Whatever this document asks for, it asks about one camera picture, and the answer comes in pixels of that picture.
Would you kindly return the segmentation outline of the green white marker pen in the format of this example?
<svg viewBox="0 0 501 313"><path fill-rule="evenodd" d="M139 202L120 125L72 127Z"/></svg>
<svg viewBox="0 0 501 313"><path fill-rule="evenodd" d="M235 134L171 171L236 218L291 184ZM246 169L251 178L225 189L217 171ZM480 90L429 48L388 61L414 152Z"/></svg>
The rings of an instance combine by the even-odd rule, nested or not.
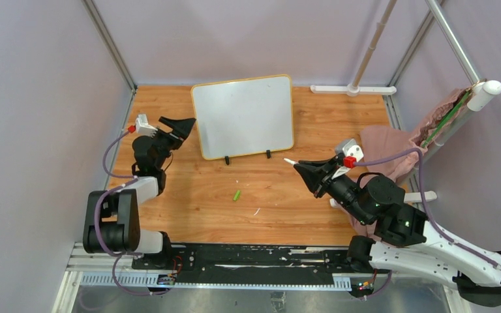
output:
<svg viewBox="0 0 501 313"><path fill-rule="evenodd" d="M289 158L283 158L283 160L289 164L291 164L292 166L294 166L295 164L298 163L298 161L295 161L295 160L291 160Z"/></svg>

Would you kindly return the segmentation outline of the yellow framed whiteboard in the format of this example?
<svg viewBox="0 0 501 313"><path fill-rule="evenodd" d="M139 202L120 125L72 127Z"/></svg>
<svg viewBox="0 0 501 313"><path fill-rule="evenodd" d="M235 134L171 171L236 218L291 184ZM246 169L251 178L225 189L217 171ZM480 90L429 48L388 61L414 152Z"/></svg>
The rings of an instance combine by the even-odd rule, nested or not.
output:
<svg viewBox="0 0 501 313"><path fill-rule="evenodd" d="M190 95L206 160L284 151L295 144L287 74L201 83Z"/></svg>

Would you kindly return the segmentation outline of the green marker cap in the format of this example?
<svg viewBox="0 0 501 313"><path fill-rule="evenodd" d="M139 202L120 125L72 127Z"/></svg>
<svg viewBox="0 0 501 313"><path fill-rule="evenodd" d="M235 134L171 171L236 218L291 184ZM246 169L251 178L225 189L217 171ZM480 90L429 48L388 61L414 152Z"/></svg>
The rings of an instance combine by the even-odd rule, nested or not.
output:
<svg viewBox="0 0 501 313"><path fill-rule="evenodd" d="M237 201L239 198L240 198L240 195L241 195L241 191L240 190L237 190L234 194L234 197L233 197L233 200L234 201Z"/></svg>

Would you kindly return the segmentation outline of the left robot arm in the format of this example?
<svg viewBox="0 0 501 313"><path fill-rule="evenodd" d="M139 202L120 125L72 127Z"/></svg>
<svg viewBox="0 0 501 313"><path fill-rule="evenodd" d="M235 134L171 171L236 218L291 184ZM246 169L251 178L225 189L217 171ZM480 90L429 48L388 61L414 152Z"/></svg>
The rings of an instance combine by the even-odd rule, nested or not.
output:
<svg viewBox="0 0 501 313"><path fill-rule="evenodd" d="M164 163L190 136L196 119L160 117L159 121L170 127L170 131L150 125L146 114L142 113L112 142L116 145L127 135L138 134L132 142L131 173L122 175L125 182L88 195L82 235L86 253L148 256L157 269L169 268L176 259L166 232L141 228L139 206L164 192L167 178Z"/></svg>

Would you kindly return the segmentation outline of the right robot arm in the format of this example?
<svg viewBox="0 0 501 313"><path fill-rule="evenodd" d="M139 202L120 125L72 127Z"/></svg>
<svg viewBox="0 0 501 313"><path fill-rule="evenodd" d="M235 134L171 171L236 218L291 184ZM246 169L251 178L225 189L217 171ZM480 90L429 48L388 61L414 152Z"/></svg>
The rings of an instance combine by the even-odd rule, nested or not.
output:
<svg viewBox="0 0 501 313"><path fill-rule="evenodd" d="M405 202L405 191L376 174L359 186L345 174L340 156L291 162L315 198L328 194L374 236L356 235L346 262L355 272L388 270L432 280L474 304L501 306L501 251L466 243L427 213Z"/></svg>

